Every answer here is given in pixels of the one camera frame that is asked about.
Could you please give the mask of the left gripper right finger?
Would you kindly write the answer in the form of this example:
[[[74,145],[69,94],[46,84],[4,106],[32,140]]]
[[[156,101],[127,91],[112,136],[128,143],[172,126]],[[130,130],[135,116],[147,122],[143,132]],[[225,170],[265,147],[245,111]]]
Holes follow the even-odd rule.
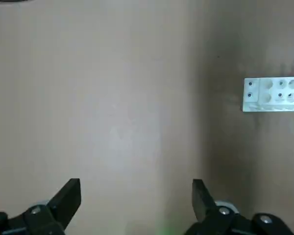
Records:
[[[229,202],[216,201],[202,179],[192,182],[192,206],[197,222],[187,235],[292,235],[289,226],[279,217],[259,212],[248,219]]]

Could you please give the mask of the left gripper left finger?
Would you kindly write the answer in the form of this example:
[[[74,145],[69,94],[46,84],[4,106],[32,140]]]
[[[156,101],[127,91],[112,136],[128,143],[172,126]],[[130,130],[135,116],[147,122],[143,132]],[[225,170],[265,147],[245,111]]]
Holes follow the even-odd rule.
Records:
[[[71,178],[47,203],[12,218],[0,211],[0,235],[64,235],[80,205],[80,179]]]

